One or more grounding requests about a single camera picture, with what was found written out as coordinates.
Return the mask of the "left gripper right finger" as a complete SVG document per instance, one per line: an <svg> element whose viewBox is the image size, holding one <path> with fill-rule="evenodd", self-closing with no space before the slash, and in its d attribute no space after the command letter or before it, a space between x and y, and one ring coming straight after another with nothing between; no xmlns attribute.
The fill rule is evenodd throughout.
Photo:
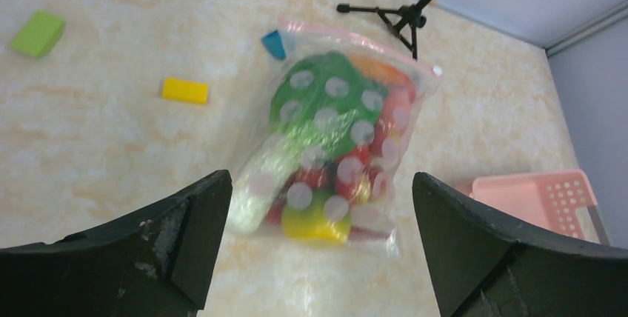
<svg viewBox="0 0 628 317"><path fill-rule="evenodd" d="M416 173L412 199L442 316L625 316L627 251L563 236Z"/></svg>

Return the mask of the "pink peach toy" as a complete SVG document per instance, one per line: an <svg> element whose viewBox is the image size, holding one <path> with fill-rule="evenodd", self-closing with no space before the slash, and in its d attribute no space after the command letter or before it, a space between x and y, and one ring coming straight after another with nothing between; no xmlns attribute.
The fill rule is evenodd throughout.
<svg viewBox="0 0 628 317"><path fill-rule="evenodd" d="M403 155L409 145L408 127L412 105L407 90L393 89L385 98L380 116L375 123L375 136L370 152L376 156L391 156L396 150Z"/></svg>

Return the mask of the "clear zip top bag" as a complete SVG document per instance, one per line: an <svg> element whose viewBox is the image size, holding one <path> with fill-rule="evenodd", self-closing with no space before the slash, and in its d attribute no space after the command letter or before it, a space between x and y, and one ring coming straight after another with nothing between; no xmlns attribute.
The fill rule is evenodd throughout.
<svg viewBox="0 0 628 317"><path fill-rule="evenodd" d="M366 36L283 20L285 57L255 97L228 230L399 253L394 177L439 66Z"/></svg>

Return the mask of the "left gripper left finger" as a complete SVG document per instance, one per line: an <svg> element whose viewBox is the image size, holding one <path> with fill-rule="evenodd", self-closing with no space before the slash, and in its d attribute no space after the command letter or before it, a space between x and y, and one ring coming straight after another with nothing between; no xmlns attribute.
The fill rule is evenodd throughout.
<svg viewBox="0 0 628 317"><path fill-rule="evenodd" d="M52 244L1 250L3 316L196 316L206 307L232 195L218 170Z"/></svg>

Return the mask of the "red lychee bunch toy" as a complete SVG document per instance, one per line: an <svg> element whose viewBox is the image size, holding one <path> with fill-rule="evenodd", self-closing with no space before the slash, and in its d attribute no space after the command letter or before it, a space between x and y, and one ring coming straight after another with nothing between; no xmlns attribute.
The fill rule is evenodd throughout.
<svg viewBox="0 0 628 317"><path fill-rule="evenodd" d="M281 222L287 190L297 181L304 182L313 190L330 190L345 197L354 206L374 202L388 194L389 177L373 162L370 147L359 145L343 156L326 160L320 167L301 167L293 173L275 197L264 218L266 223Z"/></svg>

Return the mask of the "yellow green lemon toy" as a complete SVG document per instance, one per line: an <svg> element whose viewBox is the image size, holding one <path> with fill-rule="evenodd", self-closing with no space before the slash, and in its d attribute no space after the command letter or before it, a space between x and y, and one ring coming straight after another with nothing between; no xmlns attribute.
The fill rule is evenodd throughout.
<svg viewBox="0 0 628 317"><path fill-rule="evenodd" d="M350 203L326 190L288 190L281 229L289 238L322 244L344 244L351 229Z"/></svg>

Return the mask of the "red yellow mango toy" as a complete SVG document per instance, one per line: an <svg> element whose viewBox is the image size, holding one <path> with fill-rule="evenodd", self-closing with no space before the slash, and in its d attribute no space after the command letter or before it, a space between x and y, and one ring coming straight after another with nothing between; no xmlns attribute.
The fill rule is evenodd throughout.
<svg viewBox="0 0 628 317"><path fill-rule="evenodd" d="M371 56L350 54L349 60L365 77L386 86L405 86L410 81L403 71Z"/></svg>

